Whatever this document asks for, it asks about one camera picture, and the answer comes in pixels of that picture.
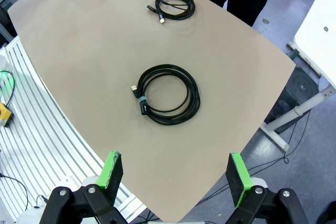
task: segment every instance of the black cable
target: black cable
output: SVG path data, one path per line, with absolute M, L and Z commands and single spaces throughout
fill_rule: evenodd
M 94 216 L 94 219 L 96 220 L 96 223 L 100 223 L 97 216 Z
M 183 81 L 187 89 L 187 95 L 182 104 L 172 110 L 158 110 L 147 103 L 145 92 L 148 85 L 162 76 L 178 77 Z M 132 90 L 140 103 L 141 114 L 148 115 L 154 122 L 162 125 L 176 125 L 183 123 L 192 118 L 201 106 L 200 95 L 194 78 L 183 68 L 171 64 L 158 65 L 146 70 L 139 78 L 138 87 L 132 86 Z M 171 113 L 180 109 L 186 103 L 187 105 L 182 112 L 165 115 L 166 113 Z
M 9 99 L 8 99 L 8 101 L 7 101 L 7 103 L 6 103 L 6 107 L 9 105 L 9 103 L 11 102 L 11 100 L 12 100 L 12 98 L 13 98 L 13 94 L 14 94 L 14 89 L 15 89 L 15 79 L 14 79 L 14 76 L 13 76 L 13 74 L 12 74 L 12 72 L 10 72 L 10 71 L 7 71 L 7 70 L 2 70 L 2 71 L 0 71 L 0 73 L 9 73 L 11 76 L 12 76 L 12 78 L 13 78 L 13 88 L 12 88 L 12 93 L 11 93 L 11 95 L 10 95 L 10 97 L 9 97 Z
M 151 10 L 152 12 L 158 14 L 159 20 L 161 23 L 164 22 L 164 18 L 169 18 L 172 20 L 183 20 L 183 19 L 187 19 L 191 17 L 196 10 L 194 1 L 193 0 L 178 0 L 178 1 L 182 1 L 185 4 L 176 4 L 176 3 L 174 4 L 174 3 L 168 3 L 166 2 L 166 0 L 155 0 L 156 9 L 150 5 L 148 5 L 147 8 Z M 161 9 L 160 4 L 164 4 L 164 5 L 176 8 L 176 9 L 183 10 L 183 12 L 179 14 L 166 13 Z
M 142 216 L 138 216 L 138 217 L 144 219 L 144 221 L 136 222 L 135 224 L 145 224 L 145 223 L 147 223 L 148 221 L 156 221 L 156 220 L 159 220 L 159 218 L 152 219 L 152 218 L 154 217 L 154 215 L 155 215 L 154 213 L 153 213 L 152 216 L 149 218 L 149 215 L 151 214 L 151 212 L 152 212 L 151 210 L 148 212 L 147 218 L 144 218 L 144 217 L 142 217 Z
M 261 170 L 255 172 L 255 173 L 253 173 L 253 174 L 251 174 L 250 176 L 253 176 L 253 175 L 257 174 L 257 173 L 260 173 L 261 171 L 267 169 L 268 167 L 271 167 L 272 165 L 276 164 L 276 163 L 279 162 L 280 160 L 284 160 L 284 162 L 285 162 L 285 158 L 288 160 L 288 162 L 285 162 L 285 163 L 286 163 L 286 164 L 289 163 L 289 159 L 288 159 L 287 157 L 288 157 L 289 155 L 291 155 L 291 154 L 292 154 L 292 153 L 299 147 L 299 145 L 300 145 L 300 143 L 301 143 L 301 141 L 302 141 L 302 139 L 303 139 L 303 136 L 304 136 L 304 134 L 305 134 L 306 128 L 307 128 L 307 124 L 308 124 L 309 116 L 310 116 L 310 111 L 309 111 L 309 113 L 308 113 L 307 120 L 306 120 L 306 124 L 305 124 L 305 127 L 304 127 L 304 129 L 303 129 L 301 138 L 300 138 L 298 144 L 296 145 L 296 147 L 294 148 L 294 150 L 291 151 L 289 154 L 284 155 L 283 157 L 277 158 L 277 159 L 275 159 L 275 160 L 272 160 L 272 161 L 269 161 L 269 162 L 266 162 L 266 163 L 263 163 L 263 164 L 261 164 L 261 165 L 257 165 L 257 166 L 254 166 L 254 167 L 248 169 L 248 171 L 250 171 L 250 170 L 255 169 L 255 168 L 257 168 L 257 167 L 264 166 L 264 165 L 267 165 L 267 164 L 270 164 L 270 163 L 271 163 L 270 165 L 268 165 L 268 166 L 264 167 L 263 169 L 261 169 Z M 289 141 L 288 141 L 289 143 L 290 143 L 291 138 L 292 138 L 292 136 L 293 136 L 293 132 L 294 132 L 295 127 L 296 127 L 296 124 L 295 124 L 295 126 L 294 126 L 294 128 L 293 128 L 292 134 L 291 134 L 290 139 L 289 139 Z M 218 189 L 217 191 L 213 192 L 213 193 L 212 193 L 211 195 L 209 195 L 208 197 L 206 197 L 206 198 L 200 200 L 195 206 L 198 206 L 198 205 L 202 204 L 203 202 L 206 202 L 207 200 L 209 200 L 209 199 L 211 199 L 211 198 L 217 196 L 218 194 L 224 192 L 224 191 L 225 191 L 226 189 L 228 189 L 228 188 L 229 188 L 228 184 L 222 186 L 220 189 Z
M 28 203 L 29 203 L 29 200 L 28 200 L 28 192 L 27 192 L 27 188 L 26 188 L 26 186 L 25 186 L 21 181 L 17 180 L 16 178 L 8 177 L 8 176 L 6 176 L 6 175 L 3 175 L 2 173 L 0 173 L 0 178 L 10 178 L 10 179 L 12 179 L 12 180 L 15 180 L 16 182 L 18 182 L 19 184 L 21 184 L 21 185 L 23 186 L 23 188 L 24 188 L 25 191 L 26 191 L 26 198 L 27 198 L 27 204 L 26 204 L 26 209 L 25 209 L 25 211 L 26 211 L 26 210 L 28 209 Z

